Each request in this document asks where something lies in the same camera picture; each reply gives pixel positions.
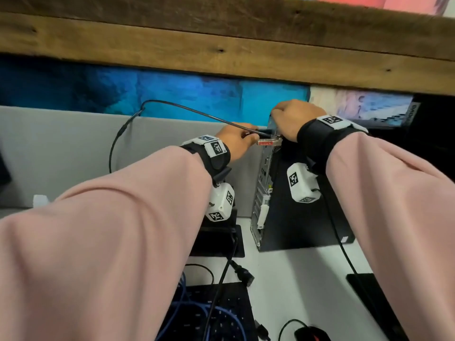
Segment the wood grain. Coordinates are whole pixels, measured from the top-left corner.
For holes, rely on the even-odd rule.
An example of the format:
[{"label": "wood grain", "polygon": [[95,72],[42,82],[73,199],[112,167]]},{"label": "wood grain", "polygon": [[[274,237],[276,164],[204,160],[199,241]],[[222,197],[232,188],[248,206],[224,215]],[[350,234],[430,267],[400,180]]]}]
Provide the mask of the wood grain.
[{"label": "wood grain", "polygon": [[73,61],[455,95],[455,62],[0,13],[0,52]]},{"label": "wood grain", "polygon": [[0,0],[0,11],[455,60],[455,19],[309,0]]}]

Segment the white desk surface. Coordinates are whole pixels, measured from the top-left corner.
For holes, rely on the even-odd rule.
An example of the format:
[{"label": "white desk surface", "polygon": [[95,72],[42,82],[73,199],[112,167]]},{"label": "white desk surface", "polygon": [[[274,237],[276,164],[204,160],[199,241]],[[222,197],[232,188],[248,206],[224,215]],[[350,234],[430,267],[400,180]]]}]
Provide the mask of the white desk surface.
[{"label": "white desk surface", "polygon": [[[238,218],[242,226],[245,258],[236,263],[247,268],[255,279],[248,288],[254,318],[263,324],[272,341],[284,323],[297,318],[317,326],[332,341],[388,341],[373,317],[346,281],[352,273],[338,245],[322,248],[259,253],[250,232],[250,219]],[[358,273],[371,272],[357,241],[344,246]],[[224,257],[190,257],[188,263],[200,263],[212,270],[215,283],[226,264]],[[210,284],[210,274],[197,267],[186,267],[187,284]],[[225,282],[237,282],[232,268]],[[299,323],[291,323],[281,341],[295,341]]]}]

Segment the pink sleeve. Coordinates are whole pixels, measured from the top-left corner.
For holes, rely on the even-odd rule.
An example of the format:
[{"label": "pink sleeve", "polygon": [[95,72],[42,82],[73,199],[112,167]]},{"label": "pink sleeve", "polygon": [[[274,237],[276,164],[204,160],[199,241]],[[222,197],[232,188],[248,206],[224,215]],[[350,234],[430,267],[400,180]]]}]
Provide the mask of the pink sleeve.
[{"label": "pink sleeve", "polygon": [[210,187],[168,147],[1,220],[2,339],[154,340]]},{"label": "pink sleeve", "polygon": [[355,133],[327,176],[411,341],[455,340],[455,185],[427,161]]}]

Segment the black wrist strap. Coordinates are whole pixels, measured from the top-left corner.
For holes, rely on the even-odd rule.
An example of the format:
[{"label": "black wrist strap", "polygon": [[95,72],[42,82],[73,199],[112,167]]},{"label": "black wrist strap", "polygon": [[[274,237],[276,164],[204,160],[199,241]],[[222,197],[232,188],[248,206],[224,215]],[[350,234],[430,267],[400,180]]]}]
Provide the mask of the black wrist strap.
[{"label": "black wrist strap", "polygon": [[312,171],[325,174],[327,159],[335,145],[349,134],[361,131],[352,126],[335,130],[325,123],[314,119],[305,123],[297,133],[297,143],[304,149],[304,154],[316,165]]},{"label": "black wrist strap", "polygon": [[222,182],[231,171],[231,168],[228,166],[229,162],[231,161],[231,152],[226,145],[224,145],[227,151],[226,153],[219,154],[212,158],[210,158],[203,145],[191,142],[180,147],[186,149],[190,153],[199,154],[202,162],[204,163],[205,169],[212,177],[213,186],[216,186],[218,183]]}]

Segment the gray partition panel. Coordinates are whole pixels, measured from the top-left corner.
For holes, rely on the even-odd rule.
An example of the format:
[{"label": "gray partition panel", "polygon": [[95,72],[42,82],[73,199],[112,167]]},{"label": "gray partition panel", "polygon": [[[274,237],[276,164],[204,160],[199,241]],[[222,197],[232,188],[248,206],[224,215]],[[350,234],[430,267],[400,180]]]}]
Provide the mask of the gray partition panel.
[{"label": "gray partition panel", "polygon": [[[55,199],[66,189],[108,173],[112,141],[128,116],[0,106],[0,152],[13,182],[0,206],[31,207],[34,194]],[[215,134],[223,124],[138,117],[118,140],[112,166],[127,166],[169,145]],[[261,149],[232,165],[239,216],[251,216]]]}]

